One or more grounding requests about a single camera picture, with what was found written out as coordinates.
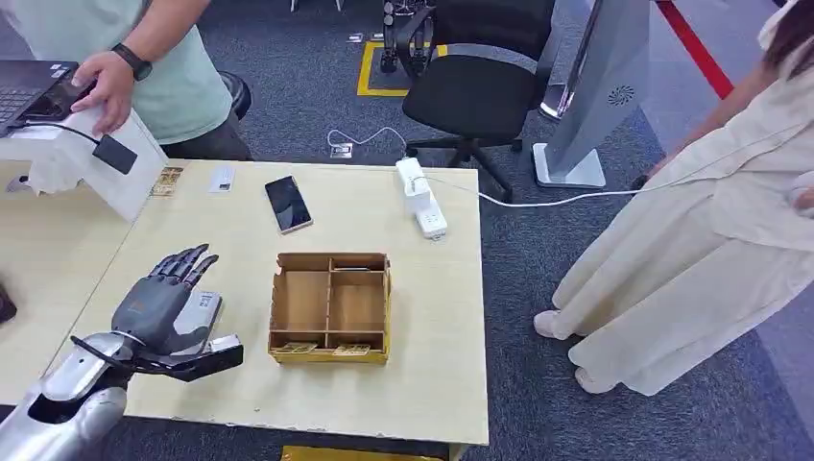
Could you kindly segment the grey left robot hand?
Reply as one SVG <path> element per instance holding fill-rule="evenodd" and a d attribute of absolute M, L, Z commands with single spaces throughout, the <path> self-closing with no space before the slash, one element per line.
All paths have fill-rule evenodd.
<path fill-rule="evenodd" d="M 175 321 L 184 310 L 193 288 L 217 255 L 202 257 L 209 245 L 203 243 L 178 254 L 167 255 L 139 279 L 115 309 L 111 329 L 137 339 L 144 349 L 158 355 L 182 352 L 200 346 L 211 327 L 203 324 L 180 333 Z"/>

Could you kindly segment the person's left hand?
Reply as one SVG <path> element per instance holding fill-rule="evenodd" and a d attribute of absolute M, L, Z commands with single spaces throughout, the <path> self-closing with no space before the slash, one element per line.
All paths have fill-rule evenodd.
<path fill-rule="evenodd" d="M 109 134 L 118 130 L 130 117 L 134 76 L 129 64 L 113 51 L 90 56 L 72 77 L 73 86 L 95 86 L 71 110 L 80 112 L 100 107 L 102 115 L 95 122 L 94 134 Z"/>

